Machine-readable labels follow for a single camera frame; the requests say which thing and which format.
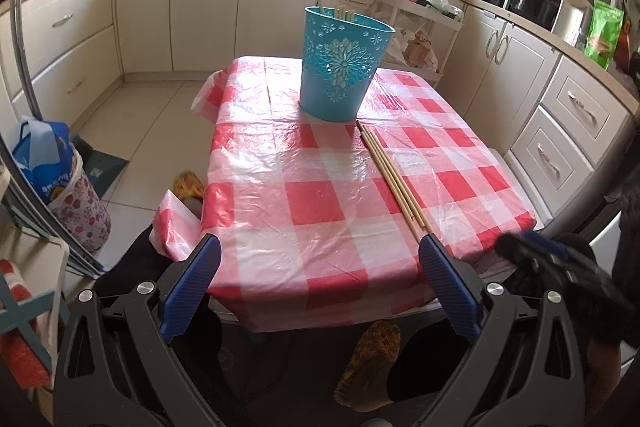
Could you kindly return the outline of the blue plastic bag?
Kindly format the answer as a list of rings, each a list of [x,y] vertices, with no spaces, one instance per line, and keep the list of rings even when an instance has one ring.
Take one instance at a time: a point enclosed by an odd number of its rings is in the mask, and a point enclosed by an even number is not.
[[[18,127],[12,155],[26,180],[49,205],[73,174],[70,129],[64,122],[26,119]]]

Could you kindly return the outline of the white rolling cart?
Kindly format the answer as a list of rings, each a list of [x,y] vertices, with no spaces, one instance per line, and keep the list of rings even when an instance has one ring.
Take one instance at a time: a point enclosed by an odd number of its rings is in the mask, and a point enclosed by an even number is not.
[[[385,16],[396,30],[381,66],[414,72],[436,87],[463,27],[464,12],[456,6],[442,12],[423,0],[378,0],[376,15]]]

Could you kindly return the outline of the red white checkered tablecloth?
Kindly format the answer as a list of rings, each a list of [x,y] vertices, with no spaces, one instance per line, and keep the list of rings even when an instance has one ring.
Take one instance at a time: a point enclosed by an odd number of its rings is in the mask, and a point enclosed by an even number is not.
[[[302,64],[246,56],[211,75],[194,98],[214,125],[204,207],[174,195],[151,232],[166,257],[189,256],[218,237],[221,265],[209,291],[256,332],[386,319],[434,294],[418,242],[361,140],[376,135],[448,253],[489,269],[506,232],[536,217],[500,164],[422,78],[379,69],[352,124],[309,116],[299,105]]]

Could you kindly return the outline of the floral waste bin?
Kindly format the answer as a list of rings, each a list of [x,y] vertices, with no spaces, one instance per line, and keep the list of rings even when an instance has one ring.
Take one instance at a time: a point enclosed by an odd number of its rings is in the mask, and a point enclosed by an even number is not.
[[[76,241],[94,255],[112,231],[111,217],[96,194],[80,154],[72,147],[72,171],[64,187],[55,187],[49,209]]]

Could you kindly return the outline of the blue white folding shelf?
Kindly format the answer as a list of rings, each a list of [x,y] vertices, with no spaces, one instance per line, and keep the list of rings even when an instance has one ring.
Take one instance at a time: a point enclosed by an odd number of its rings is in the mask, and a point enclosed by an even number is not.
[[[70,250],[38,232],[8,199],[12,179],[1,169],[1,363],[30,399],[52,405],[58,330]]]

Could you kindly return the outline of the yellow slipper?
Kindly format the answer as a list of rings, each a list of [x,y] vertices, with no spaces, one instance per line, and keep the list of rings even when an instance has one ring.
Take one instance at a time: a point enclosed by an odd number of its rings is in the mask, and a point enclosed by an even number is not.
[[[399,327],[386,321],[373,323],[356,344],[334,390],[335,402],[358,413],[372,412],[392,403],[386,381],[399,351]]]

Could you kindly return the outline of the white electric thermos pot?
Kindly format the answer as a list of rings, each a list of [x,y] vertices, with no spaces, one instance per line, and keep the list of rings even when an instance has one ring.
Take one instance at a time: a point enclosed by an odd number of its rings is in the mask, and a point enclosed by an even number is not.
[[[592,17],[588,0],[561,0],[551,32],[578,50],[585,49]]]

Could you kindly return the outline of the teal perforated bucket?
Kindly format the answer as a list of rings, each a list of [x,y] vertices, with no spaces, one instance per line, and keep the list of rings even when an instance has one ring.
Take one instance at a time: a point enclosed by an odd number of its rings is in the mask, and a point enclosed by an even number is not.
[[[299,105],[329,121],[354,120],[395,29],[361,14],[307,6]]]

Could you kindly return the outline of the green snack bag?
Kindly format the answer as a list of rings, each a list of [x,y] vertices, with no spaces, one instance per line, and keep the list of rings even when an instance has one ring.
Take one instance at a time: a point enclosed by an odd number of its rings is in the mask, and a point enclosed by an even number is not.
[[[615,6],[600,0],[593,1],[584,54],[603,69],[610,66],[624,18],[624,12]]]

